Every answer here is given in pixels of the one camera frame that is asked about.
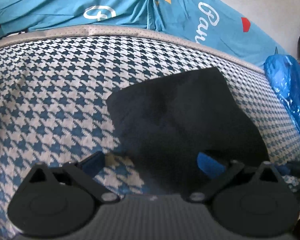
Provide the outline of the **blue cartoon print bedsheet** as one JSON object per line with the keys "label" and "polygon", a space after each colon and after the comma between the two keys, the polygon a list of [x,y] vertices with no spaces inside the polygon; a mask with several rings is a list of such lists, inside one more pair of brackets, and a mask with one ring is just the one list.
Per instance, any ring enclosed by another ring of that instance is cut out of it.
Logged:
{"label": "blue cartoon print bedsheet", "polygon": [[285,50],[220,0],[0,0],[0,38],[21,31],[103,24],[166,33],[256,66]]}

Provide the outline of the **blue plastic bag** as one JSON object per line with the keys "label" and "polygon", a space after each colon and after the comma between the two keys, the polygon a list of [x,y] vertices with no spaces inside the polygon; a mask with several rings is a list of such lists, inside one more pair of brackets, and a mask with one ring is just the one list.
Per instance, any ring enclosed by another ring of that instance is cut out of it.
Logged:
{"label": "blue plastic bag", "polygon": [[300,134],[300,64],[292,56],[275,54],[266,59],[264,72]]}

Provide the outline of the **black t-shirt white stripes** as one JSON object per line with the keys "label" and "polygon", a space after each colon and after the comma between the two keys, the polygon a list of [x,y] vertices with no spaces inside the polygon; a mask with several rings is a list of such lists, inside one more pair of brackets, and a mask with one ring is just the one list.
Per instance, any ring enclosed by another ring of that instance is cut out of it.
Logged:
{"label": "black t-shirt white stripes", "polygon": [[112,93],[106,103],[114,133],[147,193],[187,194],[207,183],[199,153],[254,167],[269,159],[259,130],[216,67],[137,83]]}

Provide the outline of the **houndstooth blue white blanket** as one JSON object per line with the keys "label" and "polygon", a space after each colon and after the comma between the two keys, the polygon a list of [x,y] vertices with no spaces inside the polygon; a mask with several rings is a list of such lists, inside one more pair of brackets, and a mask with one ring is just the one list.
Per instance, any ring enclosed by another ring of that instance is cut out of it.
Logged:
{"label": "houndstooth blue white blanket", "polygon": [[217,67],[257,126],[270,160],[300,160],[300,135],[264,71],[215,49],[128,27],[80,25],[0,40],[0,239],[14,236],[8,204],[37,162],[56,167],[106,154],[96,179],[119,194],[156,185],[119,155],[106,99],[138,82]]}

